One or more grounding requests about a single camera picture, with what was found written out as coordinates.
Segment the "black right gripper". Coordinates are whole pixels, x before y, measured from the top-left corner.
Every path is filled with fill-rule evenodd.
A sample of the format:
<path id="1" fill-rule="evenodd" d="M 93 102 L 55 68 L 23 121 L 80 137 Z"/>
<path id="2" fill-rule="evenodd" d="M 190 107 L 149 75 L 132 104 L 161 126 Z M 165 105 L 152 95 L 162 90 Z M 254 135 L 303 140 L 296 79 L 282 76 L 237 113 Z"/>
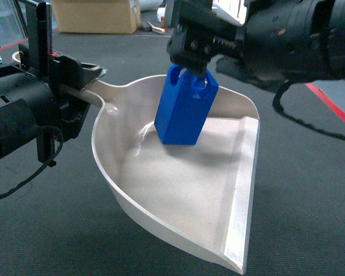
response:
<path id="1" fill-rule="evenodd" d="M 213 1 L 174 1 L 173 34 L 167 44 L 170 61 L 196 76 L 205 76 L 216 55 L 239 58 L 243 42 L 238 23 L 226 21 L 212 11 Z"/>

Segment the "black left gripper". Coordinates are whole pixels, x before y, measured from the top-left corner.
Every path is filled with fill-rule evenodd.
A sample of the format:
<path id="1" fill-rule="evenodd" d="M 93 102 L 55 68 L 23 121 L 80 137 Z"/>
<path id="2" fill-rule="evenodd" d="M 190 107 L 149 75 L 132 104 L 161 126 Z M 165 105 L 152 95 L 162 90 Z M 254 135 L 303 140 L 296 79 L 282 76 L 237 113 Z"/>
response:
<path id="1" fill-rule="evenodd" d="M 56 98 L 54 104 L 59 109 L 53 115 L 66 142 L 78 137 L 90 104 L 71 95 L 72 91 L 81 91 L 103 77 L 108 69 L 96 64 L 81 63 L 71 56 L 51 50 L 36 54 L 29 43 L 18 46 L 22 68 L 35 71 L 36 60 L 47 62 L 47 69 L 41 78 L 45 81 Z"/>

